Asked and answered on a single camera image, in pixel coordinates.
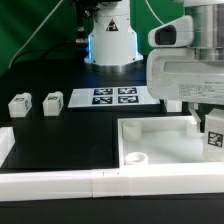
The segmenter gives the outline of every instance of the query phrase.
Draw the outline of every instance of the green wall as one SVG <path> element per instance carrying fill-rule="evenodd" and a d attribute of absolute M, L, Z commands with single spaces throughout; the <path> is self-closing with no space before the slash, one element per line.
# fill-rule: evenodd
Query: green wall
<path fill-rule="evenodd" d="M 148 0 L 156 14 L 164 22 L 169 22 L 182 15 L 182 6 L 171 0 Z M 14 53 L 26 42 L 34 30 L 54 8 L 59 0 L 1 0 L 0 19 L 0 75 Z M 144 0 L 131 0 L 132 27 L 138 33 L 139 52 L 147 55 L 148 32 L 159 23 L 153 18 Z M 85 21 L 90 30 L 91 21 Z M 25 51 L 48 49 L 49 47 L 75 39 L 75 12 L 65 0 L 57 12 L 50 18 Z M 37 54 L 30 54 L 20 60 L 35 59 Z"/>

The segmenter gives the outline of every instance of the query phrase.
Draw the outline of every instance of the black table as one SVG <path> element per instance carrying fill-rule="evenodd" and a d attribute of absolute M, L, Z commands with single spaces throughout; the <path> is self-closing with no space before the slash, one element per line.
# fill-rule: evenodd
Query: black table
<path fill-rule="evenodd" d="M 25 61 L 0 77 L 0 127 L 16 144 L 0 173 L 116 168 L 117 119 L 186 115 L 164 105 L 68 108 L 74 88 L 146 85 L 145 65 L 122 74 L 86 70 L 83 59 Z M 44 117 L 49 92 L 64 94 L 59 117 Z M 7 104 L 29 92 L 26 118 L 11 119 Z M 224 194 L 1 202 L 0 223 L 223 223 Z"/>

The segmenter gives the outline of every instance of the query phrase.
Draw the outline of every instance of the white tray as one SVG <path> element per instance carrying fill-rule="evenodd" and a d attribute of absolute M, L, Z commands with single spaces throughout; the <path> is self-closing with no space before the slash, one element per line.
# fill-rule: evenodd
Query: white tray
<path fill-rule="evenodd" d="M 137 141 L 123 138 L 125 121 L 138 121 L 142 137 Z M 125 157 L 132 152 L 144 153 L 149 164 L 201 163 L 203 158 L 203 135 L 189 137 L 187 123 L 191 116 L 152 117 L 118 120 L 119 162 L 125 165 Z"/>

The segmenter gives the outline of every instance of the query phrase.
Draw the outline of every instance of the white robot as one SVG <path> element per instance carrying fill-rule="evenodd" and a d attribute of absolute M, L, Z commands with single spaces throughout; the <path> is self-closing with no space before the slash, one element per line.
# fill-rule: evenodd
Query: white robot
<path fill-rule="evenodd" d="M 87 67 L 95 71 L 124 72 L 136 66 L 137 35 L 130 25 L 130 0 L 76 0 L 82 14 L 93 14 L 94 28 L 88 38 Z"/>
<path fill-rule="evenodd" d="M 174 2 L 185 15 L 149 33 L 149 44 L 161 49 L 149 54 L 147 85 L 154 98 L 189 102 L 200 132 L 205 115 L 224 108 L 224 0 Z M 212 159 L 224 161 L 222 110 L 207 116 L 205 135 Z"/>

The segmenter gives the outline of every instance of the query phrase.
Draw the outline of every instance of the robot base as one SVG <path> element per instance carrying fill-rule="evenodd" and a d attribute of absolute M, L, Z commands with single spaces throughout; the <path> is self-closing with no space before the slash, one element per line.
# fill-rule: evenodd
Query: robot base
<path fill-rule="evenodd" d="M 120 72 L 130 71 L 136 68 L 139 64 L 142 64 L 143 56 L 139 54 L 138 58 L 134 62 L 124 64 L 124 65 L 98 65 L 98 64 L 92 63 L 91 60 L 89 60 L 88 58 L 85 58 L 84 63 L 87 69 L 92 69 L 97 72 L 120 73 Z"/>

